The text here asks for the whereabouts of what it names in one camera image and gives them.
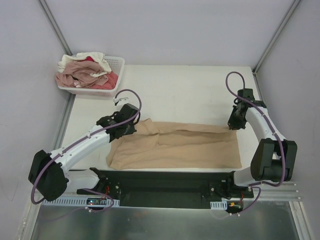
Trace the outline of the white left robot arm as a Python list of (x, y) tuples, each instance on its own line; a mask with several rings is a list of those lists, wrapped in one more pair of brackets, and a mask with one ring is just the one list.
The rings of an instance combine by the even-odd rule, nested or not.
[(71, 183), (67, 176), (70, 169), (97, 148), (133, 134), (140, 111), (140, 107), (126, 103), (112, 115), (101, 117), (86, 134), (69, 145), (51, 152), (38, 151), (28, 175), (32, 184), (31, 202), (36, 205), (60, 197)]

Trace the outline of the beige t shirt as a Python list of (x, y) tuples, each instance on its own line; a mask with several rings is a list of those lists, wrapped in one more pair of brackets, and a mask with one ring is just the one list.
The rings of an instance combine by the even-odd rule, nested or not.
[(150, 118), (136, 131), (116, 139), (106, 157), (115, 170), (240, 169), (237, 133), (224, 126), (156, 122)]

